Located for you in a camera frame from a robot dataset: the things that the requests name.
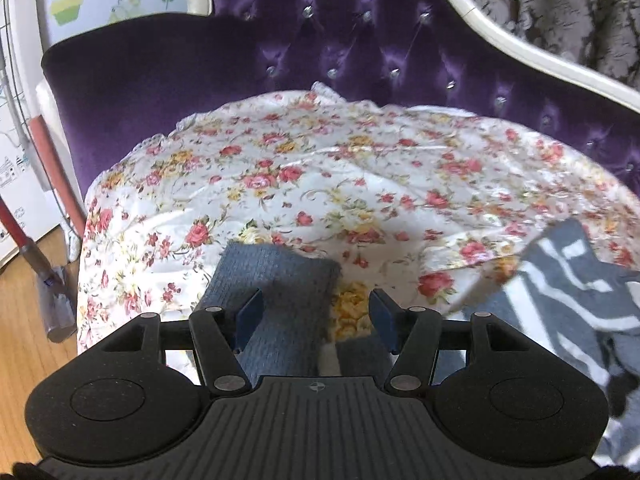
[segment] purple velvet upholstery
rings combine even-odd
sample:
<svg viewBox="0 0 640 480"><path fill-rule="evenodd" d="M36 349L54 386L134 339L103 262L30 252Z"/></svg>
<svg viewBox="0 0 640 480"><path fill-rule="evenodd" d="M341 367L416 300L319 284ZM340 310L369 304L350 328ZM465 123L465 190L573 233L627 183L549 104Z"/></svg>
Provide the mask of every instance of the purple velvet upholstery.
<svg viewBox="0 0 640 480"><path fill-rule="evenodd" d="M494 49L446 0L214 5L213 17L139 18L45 54L83 194L137 142L192 112L316 80L350 100L460 107L525 124L640 192L639 114Z"/></svg>

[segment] stick vacuum cleaner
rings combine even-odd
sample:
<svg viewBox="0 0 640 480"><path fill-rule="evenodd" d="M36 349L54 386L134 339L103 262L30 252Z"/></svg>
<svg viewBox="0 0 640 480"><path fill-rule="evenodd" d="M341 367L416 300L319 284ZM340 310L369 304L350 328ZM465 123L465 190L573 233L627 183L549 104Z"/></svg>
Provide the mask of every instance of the stick vacuum cleaner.
<svg viewBox="0 0 640 480"><path fill-rule="evenodd" d="M76 300L66 286L64 267L51 267L46 256L29 238L0 197L0 222L14 240L20 254L38 275L38 302L47 338L62 343L76 331Z"/></svg>

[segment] floral bedding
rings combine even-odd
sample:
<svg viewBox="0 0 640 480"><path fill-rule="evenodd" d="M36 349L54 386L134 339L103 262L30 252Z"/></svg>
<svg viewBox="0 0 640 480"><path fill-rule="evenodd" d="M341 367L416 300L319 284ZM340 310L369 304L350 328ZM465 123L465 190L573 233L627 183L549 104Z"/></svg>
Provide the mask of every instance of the floral bedding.
<svg viewBox="0 0 640 480"><path fill-rule="evenodd" d="M638 199L575 150L457 110L265 94L139 144L87 193L84 351L140 312L185 319L230 240L342 264L329 339L368 333L367 295L449 313L513 272L551 222L581 220L598 257L640 261ZM194 378L183 352L170 363Z"/></svg>

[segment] wooden floor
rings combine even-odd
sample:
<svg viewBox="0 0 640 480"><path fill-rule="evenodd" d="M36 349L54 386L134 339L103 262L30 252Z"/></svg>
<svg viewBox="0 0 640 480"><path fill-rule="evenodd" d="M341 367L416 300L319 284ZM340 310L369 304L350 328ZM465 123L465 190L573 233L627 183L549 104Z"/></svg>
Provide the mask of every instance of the wooden floor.
<svg viewBox="0 0 640 480"><path fill-rule="evenodd" d="M66 262L62 230L43 238L40 249L55 266ZM78 262L67 269L76 290ZM24 423L24 403L33 387L76 355L76 338L47 341L36 292L36 276L21 256L0 274L0 472L14 462L39 459Z"/></svg>

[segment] silver screw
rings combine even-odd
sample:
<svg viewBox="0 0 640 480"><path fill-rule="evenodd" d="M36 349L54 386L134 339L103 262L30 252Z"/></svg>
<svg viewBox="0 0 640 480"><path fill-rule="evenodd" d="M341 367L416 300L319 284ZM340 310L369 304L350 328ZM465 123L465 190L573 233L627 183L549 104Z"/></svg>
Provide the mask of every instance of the silver screw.
<svg viewBox="0 0 640 480"><path fill-rule="evenodd" d="M234 392L245 385L244 379L237 375L223 375L213 381L213 385L222 392Z"/></svg>
<svg viewBox="0 0 640 480"><path fill-rule="evenodd" d="M401 392L410 392L420 388L422 383L420 382L420 379L412 375L396 375L391 379L390 384L396 390Z"/></svg>

